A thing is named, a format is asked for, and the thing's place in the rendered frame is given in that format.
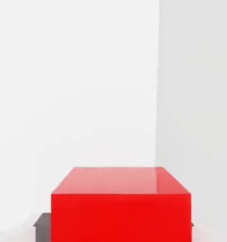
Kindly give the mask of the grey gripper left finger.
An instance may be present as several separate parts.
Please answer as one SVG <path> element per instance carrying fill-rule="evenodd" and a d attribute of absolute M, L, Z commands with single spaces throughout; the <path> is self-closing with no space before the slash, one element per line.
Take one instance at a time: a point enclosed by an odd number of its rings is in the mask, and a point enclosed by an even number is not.
<path fill-rule="evenodd" d="M 35 242 L 51 242 L 51 213 L 42 213 L 33 227 Z"/>

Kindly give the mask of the small red cube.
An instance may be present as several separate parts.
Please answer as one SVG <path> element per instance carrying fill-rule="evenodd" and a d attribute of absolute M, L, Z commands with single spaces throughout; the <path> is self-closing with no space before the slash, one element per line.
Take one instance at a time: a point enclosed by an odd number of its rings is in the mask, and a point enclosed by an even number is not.
<path fill-rule="evenodd" d="M 162 167 L 75 167 L 51 194 L 51 242 L 192 242 L 191 193 Z"/>

